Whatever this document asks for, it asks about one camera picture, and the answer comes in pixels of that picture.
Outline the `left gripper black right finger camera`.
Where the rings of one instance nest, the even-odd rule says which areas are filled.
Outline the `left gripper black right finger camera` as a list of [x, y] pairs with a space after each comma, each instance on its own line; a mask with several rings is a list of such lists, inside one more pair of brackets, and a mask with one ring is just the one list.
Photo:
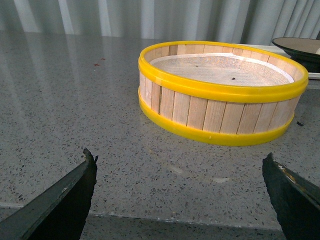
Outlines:
[[288, 240], [320, 238], [320, 188], [274, 161], [262, 161], [262, 175], [283, 234]]

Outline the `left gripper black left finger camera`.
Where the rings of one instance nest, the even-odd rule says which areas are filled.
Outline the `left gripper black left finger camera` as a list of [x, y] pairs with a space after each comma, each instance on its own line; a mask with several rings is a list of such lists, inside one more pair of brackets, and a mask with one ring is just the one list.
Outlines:
[[1, 221], [2, 240], [78, 240], [86, 224], [97, 177], [97, 156], [84, 162], [27, 205]]

